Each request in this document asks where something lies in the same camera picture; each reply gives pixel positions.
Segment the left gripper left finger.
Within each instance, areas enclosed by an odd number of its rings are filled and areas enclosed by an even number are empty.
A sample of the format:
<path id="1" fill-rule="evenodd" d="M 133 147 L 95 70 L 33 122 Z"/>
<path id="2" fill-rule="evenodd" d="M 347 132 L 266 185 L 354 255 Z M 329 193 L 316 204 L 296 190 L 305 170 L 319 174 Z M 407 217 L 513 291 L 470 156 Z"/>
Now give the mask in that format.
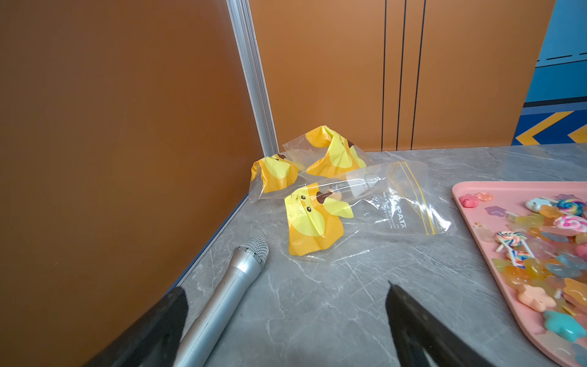
<path id="1" fill-rule="evenodd" d="M 188 314 L 186 292 L 175 287 L 86 366 L 172 366 Z"/>

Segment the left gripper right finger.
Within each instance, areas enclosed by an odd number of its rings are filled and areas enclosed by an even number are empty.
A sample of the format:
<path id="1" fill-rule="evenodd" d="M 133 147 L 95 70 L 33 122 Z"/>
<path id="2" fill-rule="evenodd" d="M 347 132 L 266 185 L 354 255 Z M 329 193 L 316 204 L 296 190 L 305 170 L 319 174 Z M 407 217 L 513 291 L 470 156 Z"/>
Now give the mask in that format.
<path id="1" fill-rule="evenodd" d="M 396 284 L 390 285 L 386 311 L 400 365 L 492 365 Z"/>

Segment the clear ziploc bag with candies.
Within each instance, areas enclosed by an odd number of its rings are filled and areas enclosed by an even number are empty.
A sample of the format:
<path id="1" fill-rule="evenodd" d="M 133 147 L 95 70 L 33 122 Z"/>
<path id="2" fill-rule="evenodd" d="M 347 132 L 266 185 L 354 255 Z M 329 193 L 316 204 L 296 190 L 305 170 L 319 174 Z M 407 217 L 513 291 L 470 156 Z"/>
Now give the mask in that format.
<path id="1" fill-rule="evenodd" d="M 286 196 L 287 188 L 294 185 L 306 169 L 287 154 L 274 154 L 256 161 L 251 168 L 249 198 L 273 199 Z"/>

